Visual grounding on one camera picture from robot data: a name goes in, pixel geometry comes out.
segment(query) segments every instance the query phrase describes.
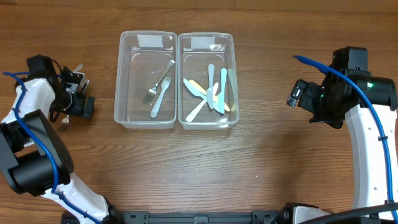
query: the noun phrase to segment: white knife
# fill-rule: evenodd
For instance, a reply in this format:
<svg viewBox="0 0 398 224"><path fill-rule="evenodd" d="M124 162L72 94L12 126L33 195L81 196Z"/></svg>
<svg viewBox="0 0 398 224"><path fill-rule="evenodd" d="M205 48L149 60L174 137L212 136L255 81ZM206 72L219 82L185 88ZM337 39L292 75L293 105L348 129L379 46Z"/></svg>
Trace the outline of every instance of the white knife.
<svg viewBox="0 0 398 224"><path fill-rule="evenodd" d="M203 93L201 93L199 90L197 90L195 87L193 87L193 85L186 78L183 79L183 82L193 95L199 96L200 98L207 101L206 96ZM217 110L217 112L220 113L220 108L218 107L218 104L214 104L214 110Z"/></svg>
<svg viewBox="0 0 398 224"><path fill-rule="evenodd" d="M214 77L214 65L209 64L209 89L206 91L206 96L207 96L207 103L209 104L209 107L213 109L213 77Z"/></svg>
<svg viewBox="0 0 398 224"><path fill-rule="evenodd" d="M220 107L220 112L225 113L224 110L224 96L225 96L225 83L226 83L226 68L221 69L221 91L218 94L218 106Z"/></svg>
<svg viewBox="0 0 398 224"><path fill-rule="evenodd" d="M216 94L217 90L218 90L218 83L214 83L213 95ZM188 114L187 118L185 118L187 120L187 122L192 122L195 119L195 117L198 115L199 111L201 110L201 108L203 107L203 105L205 103L206 103L206 100L202 100L199 103L199 105L195 109L193 109L193 111L190 114Z"/></svg>

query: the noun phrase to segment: plastic container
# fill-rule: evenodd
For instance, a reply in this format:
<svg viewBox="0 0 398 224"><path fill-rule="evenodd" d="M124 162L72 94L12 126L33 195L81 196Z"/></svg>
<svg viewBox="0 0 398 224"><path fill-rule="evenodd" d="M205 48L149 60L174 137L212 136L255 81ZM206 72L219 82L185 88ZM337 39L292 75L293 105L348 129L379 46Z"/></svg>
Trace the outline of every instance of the plastic container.
<svg viewBox="0 0 398 224"><path fill-rule="evenodd" d="M195 80L205 90L208 89L208 65L215 66L213 84L218 82L216 95L221 90L220 71L228 70L225 87L226 104L230 112L220 114L211 110L207 103L196 118L187 122L186 117L202 101L193 96L183 83L183 79ZM178 120L184 129L224 129L238 122L238 84L236 82L236 66L233 38L230 34L221 33L190 33L180 34L177 49L178 69Z"/></svg>
<svg viewBox="0 0 398 224"><path fill-rule="evenodd" d="M126 128L173 128L177 115L177 69L156 118L150 111L161 91L161 84L150 104L143 103L148 89L155 85L170 59L176 60L177 35L161 31L126 31L121 34L114 120Z"/></svg>

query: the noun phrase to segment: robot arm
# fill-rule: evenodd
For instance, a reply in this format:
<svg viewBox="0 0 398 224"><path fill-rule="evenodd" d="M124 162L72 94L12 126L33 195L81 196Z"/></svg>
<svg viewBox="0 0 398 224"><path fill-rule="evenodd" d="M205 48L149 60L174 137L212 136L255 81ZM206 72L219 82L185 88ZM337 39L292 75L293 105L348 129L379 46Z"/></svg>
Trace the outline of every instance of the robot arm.
<svg viewBox="0 0 398 224"><path fill-rule="evenodd" d="M74 173L72 158L48 120L50 116L50 120L55 121L58 115L54 114L61 112L91 118L95 99L84 95L88 84L85 74L71 72L65 67L60 68L58 77L51 58L41 55L28 58L27 63L30 75L22 78L27 91L19 107L19 116L54 157L59 173L57 192L63 195L63 200L51 193L53 168L40 146L36 145L36 151L23 156L15 155L34 142L16 121L14 110L0 125L0 169L5 180L19 194L28 192L57 202L76 217L76 223L94 223L77 210L101 223L124 223L120 213ZM16 92L13 108L22 95L20 85L16 85Z"/></svg>
<svg viewBox="0 0 398 224"><path fill-rule="evenodd" d="M369 98L379 115L388 137L391 158L394 198L398 197L398 166L394 140L398 107L396 87L391 79L371 77L368 72L366 49L346 47L333 53L331 68L352 80ZM383 205L387 201L386 163L380 134L373 116L351 86L340 78L326 73L321 85L297 80L287 104L311 112L312 122L324 122L333 128L341 128L344 119L349 129L354 158L353 208ZM327 215L317 208L296 207L295 222ZM379 218L392 220L391 212L382 212Z"/></svg>

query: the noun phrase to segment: white plastic container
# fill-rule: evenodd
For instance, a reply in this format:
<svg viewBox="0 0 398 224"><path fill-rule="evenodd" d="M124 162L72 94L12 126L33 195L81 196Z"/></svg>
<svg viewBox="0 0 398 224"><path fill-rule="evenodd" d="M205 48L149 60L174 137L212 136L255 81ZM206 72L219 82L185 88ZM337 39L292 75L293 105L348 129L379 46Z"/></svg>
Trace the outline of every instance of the white plastic container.
<svg viewBox="0 0 398 224"><path fill-rule="evenodd" d="M177 117L177 69L156 118L150 111L161 91L161 84L150 104L142 102L155 85L170 59L176 60L177 35L161 31L126 31L121 34L114 120L126 128L173 128Z"/></svg>
<svg viewBox="0 0 398 224"><path fill-rule="evenodd" d="M230 112L220 114L211 110L207 103L196 118L187 122L186 117L202 101L193 96L183 83L183 79L195 80L205 90L209 87L208 65L215 66L213 84L221 85L220 71L228 70L225 87L226 104ZM178 36L177 49L178 69L178 120L184 129L224 129L238 122L238 84L236 81L236 65L234 42L232 35L221 33L190 33Z"/></svg>

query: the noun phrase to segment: fork handle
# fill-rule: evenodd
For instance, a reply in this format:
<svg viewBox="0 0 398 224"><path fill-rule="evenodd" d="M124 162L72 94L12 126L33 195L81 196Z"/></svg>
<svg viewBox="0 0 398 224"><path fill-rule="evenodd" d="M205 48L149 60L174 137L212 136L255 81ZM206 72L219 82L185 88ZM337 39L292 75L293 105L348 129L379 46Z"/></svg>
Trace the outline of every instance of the fork handle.
<svg viewBox="0 0 398 224"><path fill-rule="evenodd" d="M158 99L156 100L155 106L152 108L152 111L150 112L151 118L156 118L157 113L159 112L160 105L162 104L163 101L163 96L164 96L165 91L161 91Z"/></svg>
<svg viewBox="0 0 398 224"><path fill-rule="evenodd" d="M173 67L175 61L174 60L170 60L165 68L165 70L163 71L163 73L160 75L160 78L158 79L158 81L155 84L155 87L157 87L157 85L159 85L160 81L162 81L162 79L164 78L164 76L167 74L167 72L169 72L170 68Z"/></svg>

